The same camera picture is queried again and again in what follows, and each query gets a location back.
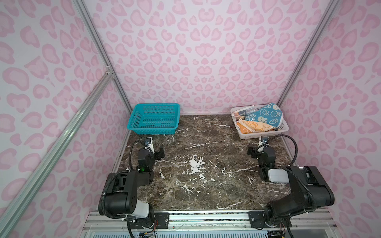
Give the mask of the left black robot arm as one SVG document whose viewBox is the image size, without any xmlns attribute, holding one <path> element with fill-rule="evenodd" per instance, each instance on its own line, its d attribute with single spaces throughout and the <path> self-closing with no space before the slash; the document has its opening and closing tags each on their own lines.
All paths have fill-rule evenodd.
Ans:
<svg viewBox="0 0 381 238">
<path fill-rule="evenodd" d="M 142 148 L 138 151 L 138 166 L 135 170 L 110 173 L 99 200 L 99 214 L 126 220 L 130 226 L 135 223 L 144 229 L 154 229 L 158 221 L 153 205 L 138 199 L 138 188 L 152 184 L 154 164 L 164 157 L 162 147 L 156 152 Z"/>
</svg>

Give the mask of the orange bunny towel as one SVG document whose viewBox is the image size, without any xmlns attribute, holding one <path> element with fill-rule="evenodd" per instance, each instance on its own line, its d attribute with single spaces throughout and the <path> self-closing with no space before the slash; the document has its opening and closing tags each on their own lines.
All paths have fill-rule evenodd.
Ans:
<svg viewBox="0 0 381 238">
<path fill-rule="evenodd" d="M 252 134 L 259 132 L 267 132 L 267 131 L 275 131 L 277 128 L 262 122 L 250 122 L 245 120 L 239 120 L 236 122 L 236 126 L 238 126 L 239 131 L 242 134 Z"/>
</svg>

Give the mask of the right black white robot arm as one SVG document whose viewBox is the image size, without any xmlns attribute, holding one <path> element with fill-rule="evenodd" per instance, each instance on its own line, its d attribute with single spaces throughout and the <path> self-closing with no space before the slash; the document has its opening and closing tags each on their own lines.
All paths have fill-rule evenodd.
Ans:
<svg viewBox="0 0 381 238">
<path fill-rule="evenodd" d="M 290 186 L 290 193 L 268 202 L 262 215 L 249 213 L 252 228 L 262 230 L 281 224 L 289 228 L 292 217 L 334 204 L 334 194 L 317 167 L 288 165 L 277 168 L 275 149 L 271 146 L 249 147 L 248 155 L 257 159 L 259 176 L 263 181 Z"/>
</svg>

